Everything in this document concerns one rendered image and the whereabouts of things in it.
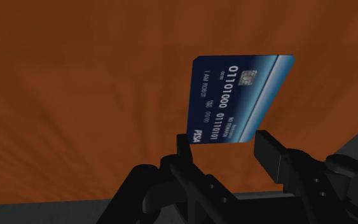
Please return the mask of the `blue bank card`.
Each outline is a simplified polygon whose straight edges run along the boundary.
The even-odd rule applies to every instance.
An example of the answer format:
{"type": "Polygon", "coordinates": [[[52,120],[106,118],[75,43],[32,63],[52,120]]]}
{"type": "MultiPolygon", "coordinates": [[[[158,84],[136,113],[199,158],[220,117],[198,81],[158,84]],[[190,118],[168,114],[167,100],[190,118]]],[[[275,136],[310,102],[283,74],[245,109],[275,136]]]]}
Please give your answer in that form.
{"type": "Polygon", "coordinates": [[[293,55],[197,57],[186,127],[190,143],[249,142],[294,61],[293,55]]]}

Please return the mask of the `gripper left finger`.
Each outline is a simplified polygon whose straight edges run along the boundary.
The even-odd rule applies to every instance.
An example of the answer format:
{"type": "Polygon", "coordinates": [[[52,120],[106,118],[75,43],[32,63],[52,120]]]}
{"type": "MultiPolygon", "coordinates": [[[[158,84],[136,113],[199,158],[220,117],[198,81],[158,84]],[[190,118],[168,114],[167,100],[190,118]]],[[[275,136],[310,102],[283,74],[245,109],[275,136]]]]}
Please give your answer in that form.
{"type": "Polygon", "coordinates": [[[154,224],[162,208],[170,205],[185,224],[235,224],[233,206],[238,199],[194,164],[186,134],[177,135],[176,149],[158,167],[136,165],[96,224],[154,224]]]}

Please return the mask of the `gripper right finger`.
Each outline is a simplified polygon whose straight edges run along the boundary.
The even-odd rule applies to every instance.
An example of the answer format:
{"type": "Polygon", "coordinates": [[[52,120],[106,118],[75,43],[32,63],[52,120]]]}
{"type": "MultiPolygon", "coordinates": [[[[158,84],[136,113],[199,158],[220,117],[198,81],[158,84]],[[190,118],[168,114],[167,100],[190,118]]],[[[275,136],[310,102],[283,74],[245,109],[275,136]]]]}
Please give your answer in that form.
{"type": "Polygon", "coordinates": [[[255,133],[254,156],[284,192],[302,199],[309,224],[358,224],[358,160],[332,154],[319,161],[265,130],[255,133]]]}

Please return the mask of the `orange bed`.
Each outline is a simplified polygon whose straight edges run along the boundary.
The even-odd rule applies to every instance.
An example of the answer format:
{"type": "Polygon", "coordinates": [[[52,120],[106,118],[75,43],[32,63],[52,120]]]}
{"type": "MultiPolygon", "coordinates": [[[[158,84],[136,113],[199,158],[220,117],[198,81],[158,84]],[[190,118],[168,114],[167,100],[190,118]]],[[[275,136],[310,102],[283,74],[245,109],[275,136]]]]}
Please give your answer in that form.
{"type": "Polygon", "coordinates": [[[185,132],[200,55],[291,54],[260,129],[358,133],[358,0],[0,0],[0,204],[111,198],[185,132]]]}

